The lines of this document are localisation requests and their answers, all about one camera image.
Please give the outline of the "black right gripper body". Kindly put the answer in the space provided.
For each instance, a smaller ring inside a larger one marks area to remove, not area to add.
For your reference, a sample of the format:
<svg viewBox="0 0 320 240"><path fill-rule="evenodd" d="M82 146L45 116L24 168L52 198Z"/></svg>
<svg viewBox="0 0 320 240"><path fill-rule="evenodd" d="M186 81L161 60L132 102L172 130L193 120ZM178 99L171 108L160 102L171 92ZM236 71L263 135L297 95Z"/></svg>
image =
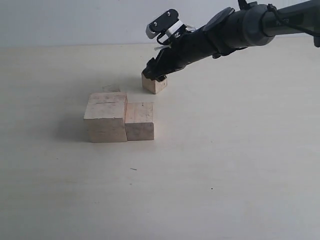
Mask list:
<svg viewBox="0 0 320 240"><path fill-rule="evenodd" d="M157 75L168 75L207 57L218 57L217 28L202 26L187 31L185 25L162 43L158 55L148 61L156 68Z"/></svg>

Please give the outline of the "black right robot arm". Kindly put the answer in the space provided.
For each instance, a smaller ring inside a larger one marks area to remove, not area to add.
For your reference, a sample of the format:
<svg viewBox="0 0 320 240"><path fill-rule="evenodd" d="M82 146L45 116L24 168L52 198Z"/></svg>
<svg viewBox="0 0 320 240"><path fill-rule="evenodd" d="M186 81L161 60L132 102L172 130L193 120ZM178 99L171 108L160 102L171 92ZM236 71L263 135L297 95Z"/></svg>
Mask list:
<svg viewBox="0 0 320 240"><path fill-rule="evenodd" d="M305 33L320 46L320 2L308 0L277 9L273 4L238 1L239 10L227 7L208 23L194 29L179 19L175 9L168 9L146 26L149 39L160 44L142 74L162 82L168 74L212 57L218 59L249 47L269 44L275 36Z"/></svg>

